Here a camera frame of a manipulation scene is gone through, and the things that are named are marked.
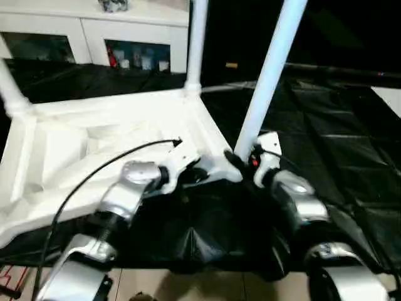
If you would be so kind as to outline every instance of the white plastic base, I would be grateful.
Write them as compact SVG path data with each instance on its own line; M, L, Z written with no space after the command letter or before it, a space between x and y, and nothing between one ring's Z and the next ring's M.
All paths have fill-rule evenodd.
M230 149L198 95L183 90L33 105L14 118L0 165L0 248L16 235L49 225L67 194L105 161L146 142L192 141L208 181L241 175L224 159ZM160 162L172 148L145 148L100 171L67 204L60 220L93 212L130 159Z
M260 144L262 149L264 149L265 151L272 152L279 156L282 154L277 132L269 132L260 135L258 139L256 139L256 143ZM255 175L253 177L253 181L255 185L257 185L257 187L264 187L263 177L266 175L266 171L280 167L279 156L268 154L267 152L261 155L261 165L255 172Z

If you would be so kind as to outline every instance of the electric cord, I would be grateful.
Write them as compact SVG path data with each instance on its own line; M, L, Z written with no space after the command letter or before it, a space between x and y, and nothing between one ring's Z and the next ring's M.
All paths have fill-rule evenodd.
M300 176L303 176L303 172L302 172L301 168L299 168L299 166L297 164L295 164L294 161L288 159L286 156L280 155L280 154L278 154L276 152L272 152L272 151L266 150L266 149L263 149L263 152L265 152L265 153L267 153L269 155L272 155L272 156L276 156L280 160L283 160L283 161L287 162L292 168L294 168L300 174Z
M140 145L138 147L134 147L133 149L127 150L126 152L123 152L122 154L114 157L113 159L110 159L109 161L107 161L106 163L102 164L101 166L99 166L98 168L96 168L94 171L92 171L89 175L87 175L77 186L75 186L75 188L69 193L69 195L67 195L67 197L65 198L65 200L63 201L63 203L60 205L60 207L58 208L55 216L53 217L53 220L51 222L51 226L49 229L49 232L46 236L46 240L44 241L44 245L43 245L43 249L41 252L41 258L40 258L40 262L38 265L38 269L36 270L36 276L35 276L35 281L34 281L34 287L33 287L33 292L32 292L32 298L31 301L34 301L38 291L39 291L39 285L40 285L40 278L42 276L42 270L43 270L43 266L46 262L46 254L48 252L48 248L50 246L51 240L53 239L55 230L56 230L56 226L58 224L58 219L61 215L61 213L63 212L65 206L67 205L67 202L72 198L72 196L91 178L93 177L96 173L98 173L99 171L101 171L103 168L107 167L108 165L110 165L111 163L114 163L115 161L129 155L132 154L136 151L139 151L140 149L144 149L145 147L151 146L151 145L155 145L155 144L163 144L163 143L168 143L168 142L172 142L174 147L176 147L177 145L179 145L182 141L179 139L168 139L168 140L158 140L158 141L153 141L153 142L149 142L143 145Z

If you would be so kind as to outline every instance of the white cabinet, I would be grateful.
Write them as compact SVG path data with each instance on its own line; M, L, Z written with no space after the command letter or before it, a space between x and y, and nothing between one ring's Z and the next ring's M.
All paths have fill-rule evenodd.
M44 59L57 51L54 48L64 48L60 51L66 57L71 56L75 63L91 63L79 18L0 13L0 31L3 58L14 55Z
M104 20L82 20L92 62L97 65L109 65L107 41L129 41L132 47L145 45L165 45L168 50L167 60L171 72L183 73L187 64L187 28L143 23L125 23Z
M126 65L137 66L140 49L144 62L185 72L189 0L128 0L128 7L104 13L97 0L2 0L0 57L109 65L124 52Z

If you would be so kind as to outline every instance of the red object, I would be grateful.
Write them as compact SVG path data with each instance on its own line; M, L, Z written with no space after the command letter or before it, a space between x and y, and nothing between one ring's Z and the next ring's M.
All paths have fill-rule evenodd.
M117 59L115 58L110 47L107 47L108 61L110 62L110 66L113 68L117 67Z

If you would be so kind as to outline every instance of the black fabric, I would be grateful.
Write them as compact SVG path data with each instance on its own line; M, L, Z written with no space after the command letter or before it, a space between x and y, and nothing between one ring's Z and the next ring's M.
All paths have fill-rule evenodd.
M203 95L232 146L252 94ZM297 163L350 243L386 270L382 249L401 269L400 127L401 119L369 88L297 81L281 81L262 127L278 132L283 154Z
M11 71L36 103L179 88L185 80L185 75L21 61L12 62ZM331 88L288 78L274 95L263 132L278 131L283 154L299 165L368 264L378 272L388 271L377 241L400 269L400 119L369 88ZM252 94L236 90L202 95L232 146ZM9 120L3 117L2 123L5 141ZM266 279L280 278L299 267L288 263L286 243L272 227L274 213L268 204L267 196L224 181L149 200L125 238L119 265L177 272L259 270ZM49 264L83 219L59 225ZM0 250L0 260L36 265L45 233L46 228L20 235Z

